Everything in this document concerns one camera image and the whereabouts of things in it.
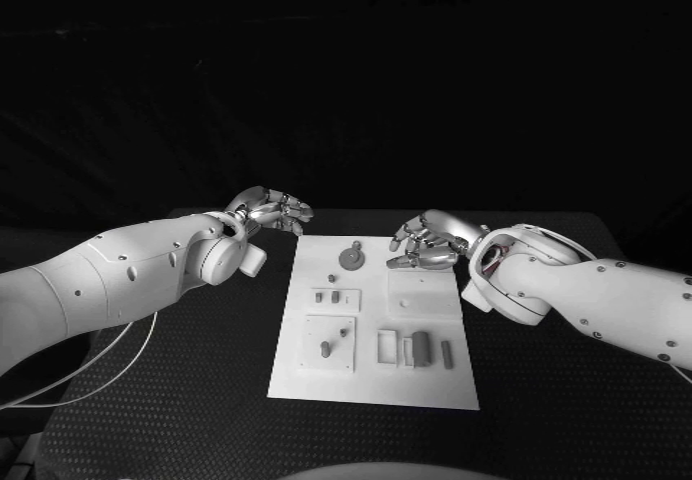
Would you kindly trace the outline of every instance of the white platform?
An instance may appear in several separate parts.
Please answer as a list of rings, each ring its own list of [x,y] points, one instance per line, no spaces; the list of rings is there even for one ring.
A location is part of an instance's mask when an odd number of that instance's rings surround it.
[[[349,272],[339,266],[339,254],[355,240],[367,261]],[[391,237],[300,237],[269,397],[478,410],[455,274],[452,269],[390,270],[387,260],[404,251],[390,252],[390,241]],[[331,274],[338,277],[335,284],[328,281]],[[351,302],[332,306],[328,292],[335,289],[361,291],[358,311]],[[316,291],[325,292],[319,306]],[[354,328],[341,337],[349,321]],[[378,364],[381,330],[397,331],[397,366]],[[429,332],[431,340],[433,365],[426,368],[404,364],[404,338],[416,331]],[[452,344],[452,370],[444,369],[443,340]],[[326,359],[322,341],[332,346]]]

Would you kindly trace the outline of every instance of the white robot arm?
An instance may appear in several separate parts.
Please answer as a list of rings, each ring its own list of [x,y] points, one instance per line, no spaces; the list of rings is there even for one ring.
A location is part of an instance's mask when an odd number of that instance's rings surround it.
[[[407,237],[407,255],[390,260],[390,268],[449,268],[465,255],[462,297],[485,312],[495,308],[515,322],[538,325],[555,308],[583,334],[692,369],[692,277],[597,260],[532,225],[491,232],[439,210],[404,224],[393,251]]]
[[[47,262],[0,275],[0,376],[67,338],[146,318],[240,269],[254,277],[267,254],[248,243],[261,226],[302,234],[313,211],[254,187],[225,212],[110,230]]]

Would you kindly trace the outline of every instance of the dark curtain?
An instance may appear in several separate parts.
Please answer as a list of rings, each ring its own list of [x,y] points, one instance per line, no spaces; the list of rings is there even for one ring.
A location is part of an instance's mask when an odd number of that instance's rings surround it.
[[[590,211],[691,270],[669,5],[326,3],[3,19],[0,224],[106,230],[260,184],[316,208]]]

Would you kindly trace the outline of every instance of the black table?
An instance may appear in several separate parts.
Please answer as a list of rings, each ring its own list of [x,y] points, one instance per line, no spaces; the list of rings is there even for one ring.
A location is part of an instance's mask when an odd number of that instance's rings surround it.
[[[181,209],[172,217],[209,210]],[[391,236],[420,212],[316,213],[308,234]],[[492,228],[541,225],[597,256],[623,258],[592,214],[455,213]],[[692,472],[692,386],[662,363],[583,336],[555,312],[528,327],[463,302],[481,412],[267,398],[296,242],[263,231],[254,238],[269,253],[260,276],[238,273],[162,311],[130,372],[54,414],[41,479],[274,479],[371,461],[532,479],[675,478]],[[136,324],[67,398],[120,371],[150,322]],[[96,351],[122,328],[104,332]]]

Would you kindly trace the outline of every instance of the table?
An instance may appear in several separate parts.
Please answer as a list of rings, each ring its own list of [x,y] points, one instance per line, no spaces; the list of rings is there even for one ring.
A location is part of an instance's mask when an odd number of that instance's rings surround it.
[[[179,209],[179,217],[214,208]],[[306,233],[394,233],[419,211],[318,210]],[[623,258],[589,213],[453,212],[501,228],[561,232]],[[481,412],[267,398],[296,238],[263,231],[256,279],[192,290],[159,315],[130,372],[57,410],[39,479],[274,479],[319,466],[400,461],[506,478],[675,478],[692,471],[692,386],[659,362],[583,336],[551,312],[537,327],[463,302]],[[469,275],[457,267],[459,285]],[[135,356],[133,327],[67,397],[88,393]],[[104,332],[94,352],[122,327]]]

